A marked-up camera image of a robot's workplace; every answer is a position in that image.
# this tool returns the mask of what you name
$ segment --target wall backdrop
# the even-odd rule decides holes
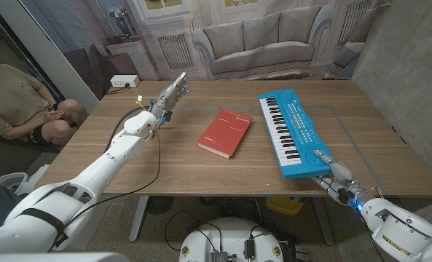
[[[337,79],[380,0],[22,0],[101,99],[114,74],[172,80]]]

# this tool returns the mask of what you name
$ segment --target olive t-shirt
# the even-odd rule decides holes
[[[39,118],[49,103],[37,90],[42,83],[10,66],[0,65],[0,135]]]

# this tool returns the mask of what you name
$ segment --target black strap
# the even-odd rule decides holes
[[[49,213],[46,213],[42,210],[38,210],[36,208],[28,208],[24,210],[20,215],[30,215],[35,218],[39,218],[43,221],[46,221],[51,226],[53,226],[57,230],[57,236],[55,238],[56,247],[58,247],[60,244],[62,244],[63,241],[68,239],[68,236],[65,233],[63,233],[65,226],[63,225],[62,221],[60,221],[55,216],[50,215]]]

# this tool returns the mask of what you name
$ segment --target man's knee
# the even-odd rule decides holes
[[[57,120],[55,121],[53,127],[53,132],[57,138],[67,138],[71,137],[72,130],[67,121]]]
[[[58,108],[63,111],[74,111],[74,112],[80,112],[85,109],[85,107],[75,99],[66,99],[60,102]]]

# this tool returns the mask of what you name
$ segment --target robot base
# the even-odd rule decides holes
[[[259,226],[258,224],[243,218],[217,218],[209,221],[209,223],[221,229],[222,251],[227,253],[227,255],[219,253],[219,230],[211,225],[203,224],[198,229],[208,236],[217,251],[214,253],[208,239],[195,229],[186,237],[181,246],[179,262],[203,262],[215,259],[217,261],[230,261],[233,255],[236,255],[236,261],[248,261],[248,259],[245,259],[243,253],[245,250],[245,241],[249,239],[251,229]],[[255,237],[263,232],[266,233],[267,230],[262,227],[256,227],[253,230],[253,236]],[[283,254],[280,250],[279,242],[272,234],[261,234],[254,238],[254,259],[256,261],[283,262]]]

